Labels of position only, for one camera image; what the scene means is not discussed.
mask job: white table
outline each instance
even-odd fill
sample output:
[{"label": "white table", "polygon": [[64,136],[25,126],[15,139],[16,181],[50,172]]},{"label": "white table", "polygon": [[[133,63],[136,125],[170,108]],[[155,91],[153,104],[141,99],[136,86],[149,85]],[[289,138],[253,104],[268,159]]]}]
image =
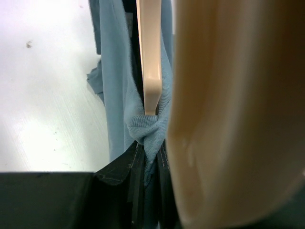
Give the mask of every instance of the white table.
[{"label": "white table", "polygon": [[0,1],[0,172],[97,171],[106,115],[87,0]]}]

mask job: cream plastic object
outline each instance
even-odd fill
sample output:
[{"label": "cream plastic object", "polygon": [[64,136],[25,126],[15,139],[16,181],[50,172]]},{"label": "cream plastic object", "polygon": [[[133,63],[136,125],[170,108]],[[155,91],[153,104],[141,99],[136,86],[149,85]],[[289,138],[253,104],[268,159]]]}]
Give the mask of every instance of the cream plastic object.
[{"label": "cream plastic object", "polygon": [[251,223],[304,181],[305,1],[176,4],[167,149],[181,222]]},{"label": "cream plastic object", "polygon": [[137,0],[144,110],[156,115],[162,94],[161,0]]}]

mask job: light blue sweater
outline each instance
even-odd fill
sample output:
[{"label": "light blue sweater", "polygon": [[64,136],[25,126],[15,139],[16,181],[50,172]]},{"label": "light blue sweater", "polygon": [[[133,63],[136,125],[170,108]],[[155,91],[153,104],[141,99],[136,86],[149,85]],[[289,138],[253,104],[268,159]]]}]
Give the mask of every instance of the light blue sweater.
[{"label": "light blue sweater", "polygon": [[157,223],[153,196],[156,155],[166,134],[171,93],[173,64],[172,7],[162,0],[162,96],[159,114],[145,116],[133,79],[134,63],[131,42],[122,0],[90,0],[97,52],[101,61],[88,74],[88,82],[103,100],[107,116],[110,160],[123,154],[134,140],[144,145],[145,228]]}]

